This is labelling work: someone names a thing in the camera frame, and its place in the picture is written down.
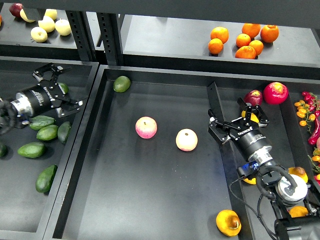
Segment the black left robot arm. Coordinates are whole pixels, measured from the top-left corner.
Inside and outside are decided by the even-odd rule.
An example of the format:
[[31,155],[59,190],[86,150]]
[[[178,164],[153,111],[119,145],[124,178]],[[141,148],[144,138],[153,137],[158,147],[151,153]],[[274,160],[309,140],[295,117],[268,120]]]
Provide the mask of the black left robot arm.
[[59,76],[71,69],[48,63],[34,70],[32,75],[38,81],[35,86],[17,92],[13,100],[1,99],[0,134],[23,128],[32,118],[50,110],[55,110],[59,118],[79,112],[84,101],[72,99],[58,82]]

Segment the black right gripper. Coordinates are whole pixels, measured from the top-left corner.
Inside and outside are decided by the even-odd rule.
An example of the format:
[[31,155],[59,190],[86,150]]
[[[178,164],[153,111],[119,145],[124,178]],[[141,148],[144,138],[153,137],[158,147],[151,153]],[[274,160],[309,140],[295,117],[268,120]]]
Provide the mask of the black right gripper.
[[[231,122],[220,121],[212,109],[209,109],[208,132],[218,144],[225,144],[232,139],[243,158],[252,162],[257,156],[269,154],[272,149],[270,142],[260,131],[260,128],[266,127],[270,121],[260,105],[245,103],[240,97],[237,103],[240,109],[246,112],[245,117],[236,120],[240,128]],[[251,121],[251,113],[257,116],[259,123]]]

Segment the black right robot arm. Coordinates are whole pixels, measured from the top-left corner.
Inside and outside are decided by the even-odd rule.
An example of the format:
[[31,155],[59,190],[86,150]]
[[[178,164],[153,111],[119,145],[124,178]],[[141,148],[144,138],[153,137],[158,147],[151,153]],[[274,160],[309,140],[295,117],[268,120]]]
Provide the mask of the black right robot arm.
[[237,168],[238,181],[256,180],[259,202],[269,200],[274,215],[274,231],[265,228],[273,240],[318,240],[320,238],[320,205],[311,183],[290,174],[270,154],[272,146],[260,128],[269,123],[260,105],[252,106],[237,99],[244,110],[230,122],[218,119],[209,109],[208,132],[221,145],[232,141],[247,163]]

